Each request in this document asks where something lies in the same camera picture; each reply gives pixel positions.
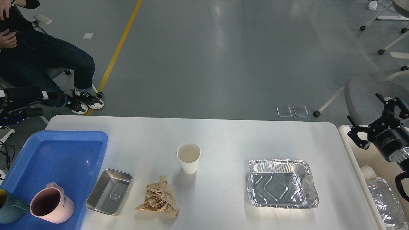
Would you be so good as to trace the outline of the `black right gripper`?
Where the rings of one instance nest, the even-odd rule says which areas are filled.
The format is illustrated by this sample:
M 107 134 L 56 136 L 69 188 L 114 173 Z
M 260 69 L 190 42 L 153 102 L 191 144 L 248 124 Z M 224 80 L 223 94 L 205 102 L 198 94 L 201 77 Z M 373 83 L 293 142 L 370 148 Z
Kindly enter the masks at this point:
M 372 142 L 385 160 L 402 163 L 408 160 L 409 134 L 400 120 L 395 118 L 395 107 L 400 109 L 398 117 L 405 121 L 409 118 L 408 104 L 398 97 L 383 97 L 379 93 L 375 93 L 375 96 L 384 104 L 382 115 L 368 127 L 356 124 L 351 116 L 347 116 L 352 124 L 347 135 L 359 148 L 367 150 Z M 359 132 L 367 133 L 368 140 L 361 139 Z

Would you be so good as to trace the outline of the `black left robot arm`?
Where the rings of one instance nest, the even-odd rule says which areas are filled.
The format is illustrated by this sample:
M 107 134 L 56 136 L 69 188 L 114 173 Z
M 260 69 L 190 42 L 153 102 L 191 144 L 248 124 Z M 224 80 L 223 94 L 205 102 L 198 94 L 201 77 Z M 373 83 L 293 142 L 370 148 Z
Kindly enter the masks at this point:
M 5 88 L 0 96 L 0 125 L 19 124 L 32 117 L 40 117 L 47 122 L 42 108 L 34 105 L 56 98 L 57 93 L 42 91 L 39 87 Z

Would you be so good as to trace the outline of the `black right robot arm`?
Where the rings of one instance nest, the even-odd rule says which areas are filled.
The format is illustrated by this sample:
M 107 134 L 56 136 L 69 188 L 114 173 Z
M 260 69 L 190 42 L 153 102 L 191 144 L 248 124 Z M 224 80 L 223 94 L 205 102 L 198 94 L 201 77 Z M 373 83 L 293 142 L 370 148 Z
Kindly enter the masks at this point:
M 386 161 L 397 163 L 403 172 L 395 177 L 395 184 L 401 197 L 408 201 L 408 194 L 402 181 L 409 177 L 409 133 L 403 123 L 395 117 L 395 107 L 398 107 L 399 118 L 408 119 L 408 106 L 398 97 L 383 97 L 379 93 L 375 96 L 384 105 L 382 115 L 367 127 L 356 124 L 351 116 L 347 116 L 352 124 L 347 135 L 364 150 L 373 143 Z

